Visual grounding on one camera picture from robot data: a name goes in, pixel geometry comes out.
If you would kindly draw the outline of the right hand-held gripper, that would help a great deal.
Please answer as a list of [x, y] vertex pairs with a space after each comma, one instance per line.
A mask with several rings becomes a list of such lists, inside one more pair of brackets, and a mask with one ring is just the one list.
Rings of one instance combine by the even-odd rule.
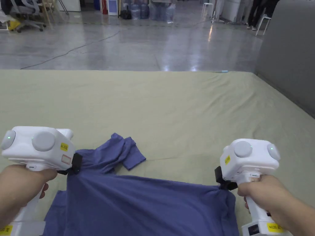
[[[223, 149], [215, 179], [222, 190], [232, 191], [239, 184], [258, 182], [263, 175], [273, 174], [281, 157], [277, 147], [266, 140], [237, 139]], [[252, 221], [242, 226], [244, 236], [287, 236], [271, 214], [247, 197]]]

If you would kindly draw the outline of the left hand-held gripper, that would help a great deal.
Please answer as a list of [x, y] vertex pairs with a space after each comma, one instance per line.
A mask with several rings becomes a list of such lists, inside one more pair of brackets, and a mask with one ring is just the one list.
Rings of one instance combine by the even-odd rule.
[[[73, 131], [38, 126], [16, 126], [2, 140], [2, 156], [30, 171], [56, 170], [61, 175], [80, 171], [82, 156], [71, 142]], [[41, 236], [45, 222], [34, 219], [39, 195], [23, 207], [16, 218], [1, 229], [2, 236]]]

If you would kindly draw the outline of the person's right hand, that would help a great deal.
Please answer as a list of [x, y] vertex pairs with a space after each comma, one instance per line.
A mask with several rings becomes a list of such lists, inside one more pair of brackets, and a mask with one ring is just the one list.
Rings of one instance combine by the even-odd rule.
[[247, 209], [249, 206], [246, 198], [250, 197], [260, 208], [271, 214], [274, 222], [289, 229], [289, 218], [285, 211], [296, 198], [275, 176], [264, 175], [259, 182], [242, 183], [238, 185], [237, 193], [244, 198]]

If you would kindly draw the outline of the person's left hand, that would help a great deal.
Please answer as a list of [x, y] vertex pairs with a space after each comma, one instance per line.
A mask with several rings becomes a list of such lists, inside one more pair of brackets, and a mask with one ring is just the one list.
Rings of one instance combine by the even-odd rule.
[[5, 167], [0, 174], [0, 227], [11, 223], [35, 196], [43, 198], [49, 187], [47, 182], [57, 174], [53, 169], [30, 171], [17, 164]]

